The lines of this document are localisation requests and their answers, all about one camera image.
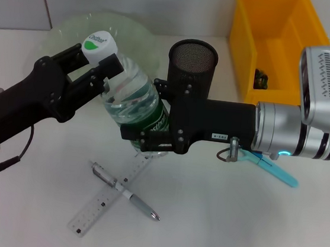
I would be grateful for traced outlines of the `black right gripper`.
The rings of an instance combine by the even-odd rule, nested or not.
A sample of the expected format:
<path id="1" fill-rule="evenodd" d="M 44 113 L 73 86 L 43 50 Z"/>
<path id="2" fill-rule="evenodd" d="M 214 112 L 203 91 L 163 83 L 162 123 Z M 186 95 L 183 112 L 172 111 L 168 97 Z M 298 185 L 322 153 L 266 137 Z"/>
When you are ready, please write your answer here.
<path id="1" fill-rule="evenodd" d="M 237 137 L 239 145 L 250 150 L 255 135 L 256 106 L 239 102 L 183 97 L 184 90 L 167 80 L 155 79 L 154 87 L 162 100 L 173 101 L 169 130 L 143 130 L 120 126 L 123 140 L 136 142 L 142 152 L 186 154 L 197 141 L 229 143 Z"/>

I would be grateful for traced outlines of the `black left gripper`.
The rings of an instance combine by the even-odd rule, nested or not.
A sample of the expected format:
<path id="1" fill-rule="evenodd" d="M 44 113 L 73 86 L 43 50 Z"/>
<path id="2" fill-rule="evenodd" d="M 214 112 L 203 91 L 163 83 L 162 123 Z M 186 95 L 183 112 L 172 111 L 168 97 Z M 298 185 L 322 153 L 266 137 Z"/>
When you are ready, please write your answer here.
<path id="1" fill-rule="evenodd" d="M 105 81 L 124 71 L 116 54 L 69 84 L 65 74 L 86 65 L 81 44 L 37 60 L 31 73 L 0 93 L 0 144 L 47 118 L 64 123 L 106 91 Z"/>

